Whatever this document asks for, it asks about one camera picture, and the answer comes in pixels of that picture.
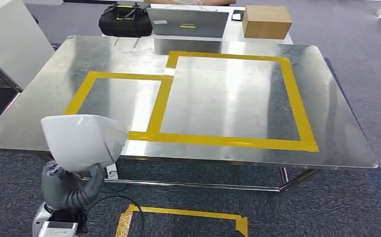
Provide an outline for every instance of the yellow tape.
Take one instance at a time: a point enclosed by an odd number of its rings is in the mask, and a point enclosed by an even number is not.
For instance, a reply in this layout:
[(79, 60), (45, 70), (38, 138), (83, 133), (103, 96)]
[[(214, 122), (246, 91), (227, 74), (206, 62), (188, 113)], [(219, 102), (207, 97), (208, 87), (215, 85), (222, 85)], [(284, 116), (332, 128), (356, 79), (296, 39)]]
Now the yellow tape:
[(312, 143), (308, 141), (304, 142), (246, 137), (220, 137), (177, 133), (149, 133), (136, 131), (128, 131), (128, 140), (291, 151), (311, 151), (313, 149)]
[(311, 152), (317, 152), (318, 147), (312, 134), (311, 127), (305, 113), (303, 101), (298, 91), (295, 77), (292, 74), (291, 63), (289, 59), (283, 58), (280, 62), (282, 77), (288, 94), (289, 104), (291, 105), (292, 114), (294, 115), (295, 124), (297, 125), (300, 140), (312, 144)]
[(223, 54), (223, 53), (201, 53), (201, 52), (185, 52), (185, 51), (170, 51), (170, 57), (202, 57), (202, 58), (226, 58), (226, 59), (242, 59), (242, 60), (258, 60), (258, 61), (273, 61), (282, 62), (285, 61), (282, 57), (272, 57), (272, 56), (255, 56), (255, 55), (239, 55), (239, 54)]
[(80, 106), (83, 104), (84, 100), (86, 99), (86, 96), (89, 94), (90, 89), (95, 83), (95, 80), (96, 80), (95, 72), (89, 72), (86, 78), (84, 79), (83, 83), (78, 88), (73, 99), (70, 101), (66, 110), (64, 111), (63, 113), (64, 115), (77, 114), (78, 110), (80, 109)]
[(240, 233), (244, 236), (249, 236), (247, 217), (243, 217), (235, 221), (235, 230), (240, 231)]
[(178, 59), (179, 59), (178, 51), (169, 51), (169, 57), (167, 58), (166, 67), (176, 68)]
[[(143, 212), (149, 212), (149, 213), (173, 214), (173, 215), (197, 216), (197, 217), (235, 220), (235, 229), (237, 231), (240, 231), (243, 234), (243, 236), (245, 237), (248, 236), (247, 217), (242, 217), (240, 215), (205, 212), (205, 211), (191, 211), (191, 210), (182, 210), (182, 209), (145, 207), (145, 206), (142, 206), (141, 210)], [(115, 237), (126, 237), (128, 235), (129, 226), (131, 222), (131, 216), (133, 211), (140, 211), (140, 210), (138, 209), (137, 206), (130, 204), (128, 206), (128, 209), (121, 214)]]
[(134, 79), (134, 80), (166, 80), (173, 79), (165, 75), (131, 74), (131, 73), (104, 73), (93, 72), (97, 78), (107, 79)]
[(134, 207), (134, 205), (129, 205), (126, 211), (119, 217), (115, 237), (128, 237)]
[[(135, 205), (132, 207), (133, 211), (139, 211), (138, 207)], [(227, 220), (238, 220), (241, 219), (239, 215), (215, 213), (215, 212), (205, 212), (205, 211), (191, 211), (182, 209), (170, 209), (170, 208), (158, 208), (158, 207), (141, 207), (143, 212), (160, 213), (160, 214), (173, 214), (173, 215), (184, 215), (184, 216), (198, 216), (198, 217), (210, 217), (218, 219)]]
[(160, 83), (157, 97), (155, 98), (154, 107), (150, 116), (147, 133), (157, 134), (160, 132), (161, 123), (163, 122), (164, 112), (167, 106), (167, 100), (172, 87), (172, 80), (165, 80)]

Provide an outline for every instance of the metal table top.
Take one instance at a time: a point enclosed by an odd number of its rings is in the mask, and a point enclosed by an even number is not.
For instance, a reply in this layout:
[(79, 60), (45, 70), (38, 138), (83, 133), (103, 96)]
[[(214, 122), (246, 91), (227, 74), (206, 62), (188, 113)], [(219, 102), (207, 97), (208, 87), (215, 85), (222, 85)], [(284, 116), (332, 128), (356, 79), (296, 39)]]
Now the metal table top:
[(47, 152), (40, 120), (64, 113), (125, 124), (122, 158), (378, 166), (316, 46), (70, 37), (1, 116), (0, 150)]

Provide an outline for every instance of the sticker on laptop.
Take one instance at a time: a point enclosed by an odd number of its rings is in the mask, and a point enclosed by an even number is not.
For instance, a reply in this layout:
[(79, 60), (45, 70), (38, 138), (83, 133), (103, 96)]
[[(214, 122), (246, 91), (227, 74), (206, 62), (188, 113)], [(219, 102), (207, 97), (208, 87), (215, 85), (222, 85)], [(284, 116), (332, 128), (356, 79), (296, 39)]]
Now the sticker on laptop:
[(152, 21), (155, 25), (158, 25), (158, 24), (167, 24), (167, 21), (166, 20), (161, 20), (161, 21)]
[(196, 28), (195, 24), (180, 24), (180, 28)]

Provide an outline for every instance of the yellow tape rectangle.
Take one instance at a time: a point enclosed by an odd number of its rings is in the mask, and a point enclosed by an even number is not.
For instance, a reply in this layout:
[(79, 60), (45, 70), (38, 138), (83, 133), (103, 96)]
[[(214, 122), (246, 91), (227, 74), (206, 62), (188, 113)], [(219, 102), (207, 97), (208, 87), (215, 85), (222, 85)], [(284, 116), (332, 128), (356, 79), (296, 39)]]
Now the yellow tape rectangle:
[(283, 57), (271, 56), (254, 56), (254, 55), (235, 55), (235, 54), (219, 54), (219, 53), (202, 53), (202, 52), (182, 52), (170, 51), (167, 59), (166, 68), (174, 71), (177, 67), (179, 57), (205, 57), (205, 58), (225, 58), (225, 59), (241, 59), (241, 60), (260, 60), (278, 62), (282, 71), (284, 85), (288, 94), (288, 100), (294, 115), (295, 124), (297, 126), (299, 141), (294, 140), (277, 140), (277, 139), (260, 139), (245, 137), (222, 137), (222, 136), (206, 136), (194, 134), (174, 134), (160, 133), (161, 124), (163, 122), (170, 89), (173, 83), (173, 76), (168, 75), (142, 75), (142, 74), (125, 74), (125, 73), (102, 73), (89, 72), (79, 87), (77, 93), (64, 111), (65, 115), (76, 114), (88, 95), (93, 83), (97, 78), (106, 79), (139, 79), (139, 80), (159, 80), (160, 88), (154, 103), (152, 114), (146, 132), (129, 131), (129, 140), (141, 140), (149, 142), (167, 142), (167, 143), (184, 143), (194, 145), (210, 145), (210, 146), (230, 146), (244, 147), (256, 149), (276, 149), (291, 151), (318, 152), (318, 146), (314, 139), (308, 117), (305, 113), (303, 102), (297, 88), (295, 77), (292, 73), (291, 63), (289, 59)]

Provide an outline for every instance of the black cable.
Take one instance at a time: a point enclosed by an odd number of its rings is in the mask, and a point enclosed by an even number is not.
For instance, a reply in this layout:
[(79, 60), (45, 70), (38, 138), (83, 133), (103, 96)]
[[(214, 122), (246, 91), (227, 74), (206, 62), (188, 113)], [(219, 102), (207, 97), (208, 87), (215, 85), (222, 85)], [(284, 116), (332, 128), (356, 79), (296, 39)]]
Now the black cable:
[(107, 197), (103, 197), (99, 200), (97, 200), (96, 202), (92, 203), (90, 206), (89, 206), (89, 209), (86, 211), (86, 216), (89, 214), (90, 210), (98, 203), (100, 203), (101, 201), (103, 200), (106, 200), (106, 199), (109, 199), (109, 198), (124, 198), (124, 199), (127, 199), (129, 201), (131, 201), (137, 208), (138, 210), (140, 211), (140, 217), (141, 217), (141, 233), (140, 233), (140, 236), (141, 237), (144, 237), (144, 225), (145, 225), (145, 220), (144, 220), (144, 213), (143, 213), (143, 210), (141, 209), (141, 206), (132, 198), (130, 197), (127, 197), (127, 196), (123, 196), (123, 195), (112, 195), (112, 196), (107, 196)]

